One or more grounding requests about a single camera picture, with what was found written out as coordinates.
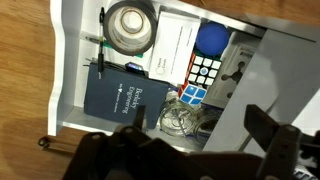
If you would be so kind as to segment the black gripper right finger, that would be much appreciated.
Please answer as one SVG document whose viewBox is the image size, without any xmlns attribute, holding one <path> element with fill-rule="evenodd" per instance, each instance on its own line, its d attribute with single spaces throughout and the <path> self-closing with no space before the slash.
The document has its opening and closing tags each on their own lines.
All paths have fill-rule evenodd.
<svg viewBox="0 0 320 180">
<path fill-rule="evenodd" d="M 257 105 L 246 107 L 244 127 L 265 152 L 278 150 L 276 134 L 280 125 Z"/>
</svg>

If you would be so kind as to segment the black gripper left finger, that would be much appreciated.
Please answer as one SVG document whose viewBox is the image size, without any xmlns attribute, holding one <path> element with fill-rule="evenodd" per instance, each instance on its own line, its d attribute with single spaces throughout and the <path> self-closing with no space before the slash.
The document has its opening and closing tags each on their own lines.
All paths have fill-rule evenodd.
<svg viewBox="0 0 320 180">
<path fill-rule="evenodd" d="M 138 129 L 143 128 L 143 122 L 145 118 L 145 106 L 139 106 L 136 112 L 135 120 L 133 122 L 133 125 L 137 127 Z"/>
</svg>

